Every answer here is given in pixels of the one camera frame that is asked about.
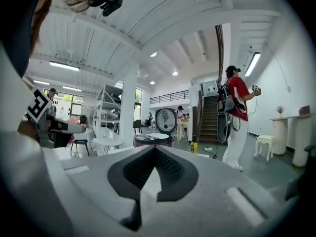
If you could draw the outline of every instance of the white chair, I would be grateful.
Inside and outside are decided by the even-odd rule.
[[[269,145],[269,151],[268,151],[268,155],[267,155],[267,161],[269,160],[269,155],[271,156],[271,158],[273,158],[273,141],[274,141],[274,137],[273,136],[268,136],[268,135],[263,135],[263,136],[259,136],[256,140],[256,153],[255,153],[255,157],[258,155],[258,143],[260,143],[260,151],[259,154],[261,153],[262,150],[262,144],[268,144]]]

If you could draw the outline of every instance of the floor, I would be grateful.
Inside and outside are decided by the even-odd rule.
[[[149,128],[142,128],[142,133],[148,132],[151,132]],[[172,147],[188,152],[190,151],[190,144],[185,139],[181,139],[179,143],[177,139],[175,139]],[[203,151],[203,148],[207,147],[212,148],[210,153]],[[89,147],[91,157],[97,156],[97,152],[95,150],[91,150]],[[219,145],[217,148],[217,145],[198,143],[197,147],[198,154],[210,155],[210,158],[216,154],[216,160],[222,160],[225,150],[225,145]],[[264,144],[262,146],[261,155],[254,158],[255,137],[248,135],[243,153],[239,158],[239,164],[243,167],[242,173],[266,189],[285,186],[288,182],[297,179],[303,174],[304,169],[292,166],[292,153],[287,152],[283,156],[274,156],[267,162],[267,151],[268,145]],[[68,159],[70,158],[70,146],[65,149],[58,149],[58,152],[56,153],[60,159]],[[86,148],[83,145],[78,145],[78,154],[76,154],[76,148],[74,146],[72,150],[72,157],[88,157]]]

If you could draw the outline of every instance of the yellow bottle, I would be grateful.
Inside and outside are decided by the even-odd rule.
[[[192,143],[191,143],[191,153],[196,154],[198,152],[198,143],[197,143],[197,137],[194,135],[192,138]]]

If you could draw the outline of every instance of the gray floor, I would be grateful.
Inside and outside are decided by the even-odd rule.
[[[149,132],[149,129],[143,128],[142,132],[147,133]],[[182,139],[179,144],[177,139],[175,139],[172,147],[182,149],[184,151],[190,151],[190,144],[185,139]],[[225,145],[220,145],[217,149],[217,145],[198,143],[197,153],[207,155],[208,153],[202,150],[205,147],[213,148],[211,151],[212,154],[216,153],[217,150],[216,160],[222,160],[226,150]],[[287,152],[283,156],[274,156],[267,162],[267,152],[268,145],[264,144],[262,146],[262,155],[254,158],[255,137],[248,135],[244,150],[239,158],[239,164],[244,169],[243,174],[247,175],[249,178],[267,189],[286,185],[289,181],[297,179],[301,174],[303,174],[304,169],[292,166],[292,153]]]

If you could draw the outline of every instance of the white pillar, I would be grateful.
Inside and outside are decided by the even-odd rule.
[[[132,61],[125,76],[122,105],[120,109],[119,135],[124,143],[121,148],[133,146],[134,139],[134,106],[139,64]]]

